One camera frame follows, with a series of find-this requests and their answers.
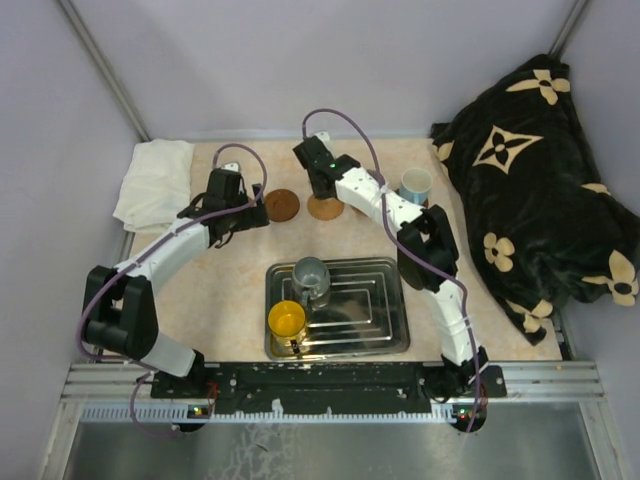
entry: gray wall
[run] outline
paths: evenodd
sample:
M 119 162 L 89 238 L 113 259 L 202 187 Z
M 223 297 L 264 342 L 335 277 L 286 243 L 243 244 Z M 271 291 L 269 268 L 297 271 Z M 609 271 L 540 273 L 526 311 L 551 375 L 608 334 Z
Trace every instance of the gray wall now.
M 604 183 L 640 214 L 640 3 L 594 1 L 566 53 L 572 90 Z M 578 350 L 593 358 L 624 437 L 628 458 L 640 476 L 640 309 L 572 304 L 567 314 Z
M 572 0 L 75 3 L 152 136 L 203 139 L 298 136 L 319 106 L 424 135 L 547 51 Z
M 134 137 L 50 0 L 0 16 L 0 478 L 36 475 Z

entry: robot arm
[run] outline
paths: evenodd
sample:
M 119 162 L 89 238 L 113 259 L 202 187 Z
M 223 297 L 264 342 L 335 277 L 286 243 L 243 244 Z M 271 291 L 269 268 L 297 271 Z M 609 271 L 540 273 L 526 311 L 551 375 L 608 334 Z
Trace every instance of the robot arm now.
M 446 213 L 439 206 L 429 209 L 410 203 L 387 185 L 379 186 L 356 160 L 348 155 L 334 158 L 325 143 L 313 136 L 294 148 L 307 170 L 317 198 L 337 198 L 354 206 L 383 225 L 382 195 L 386 196 L 387 218 L 393 234 L 411 253 L 451 276 L 457 273 L 458 250 Z M 467 383 L 475 378 L 472 359 L 477 354 L 481 370 L 487 365 L 484 349 L 473 352 L 461 310 L 460 289 L 427 271 L 398 251 L 398 269 L 416 290 L 426 289 L 431 314 L 436 321 L 445 364 L 449 363 Z
M 140 361 L 175 377 L 197 382 L 204 369 L 204 357 L 167 337 L 158 329 L 154 293 L 186 263 L 214 246 L 221 248 L 235 232 L 269 224 L 262 199 L 241 212 L 193 223 L 203 215 L 248 203 L 242 175 L 236 168 L 217 168 L 209 176 L 207 191 L 198 195 L 166 234 L 145 250 L 113 268 L 98 266 L 87 278 L 84 306 L 118 272 L 135 266 L 135 276 L 124 275 L 102 296 L 89 313 L 82 330 L 87 343 Z M 253 185 L 257 196 L 260 185 Z M 147 253 L 161 249 L 147 259 Z

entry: black blanket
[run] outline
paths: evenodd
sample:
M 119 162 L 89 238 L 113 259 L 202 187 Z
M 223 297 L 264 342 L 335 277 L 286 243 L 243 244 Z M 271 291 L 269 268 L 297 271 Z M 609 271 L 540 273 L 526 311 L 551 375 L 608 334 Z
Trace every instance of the black blanket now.
M 602 184 L 570 87 L 568 65 L 539 55 L 431 131 L 473 261 L 532 344 L 569 296 L 638 293 L 640 219 Z

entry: metal tray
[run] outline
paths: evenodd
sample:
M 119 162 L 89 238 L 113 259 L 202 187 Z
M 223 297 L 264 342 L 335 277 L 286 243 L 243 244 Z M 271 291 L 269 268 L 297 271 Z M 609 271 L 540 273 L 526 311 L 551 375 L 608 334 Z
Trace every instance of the metal tray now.
M 320 360 L 401 353 L 409 348 L 409 326 L 396 262 L 388 257 L 325 261 L 331 275 L 329 303 L 307 319 L 303 352 L 295 355 L 269 331 L 269 310 L 291 300 L 295 263 L 273 265 L 266 275 L 265 350 L 272 360 Z

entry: light blue cup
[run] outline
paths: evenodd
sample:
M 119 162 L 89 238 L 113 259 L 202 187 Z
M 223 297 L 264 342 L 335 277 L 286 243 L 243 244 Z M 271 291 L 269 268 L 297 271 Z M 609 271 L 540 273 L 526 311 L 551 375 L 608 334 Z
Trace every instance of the light blue cup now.
M 400 191 L 402 198 L 408 202 L 422 205 L 429 198 L 433 177 L 423 168 L 410 168 L 402 174 Z

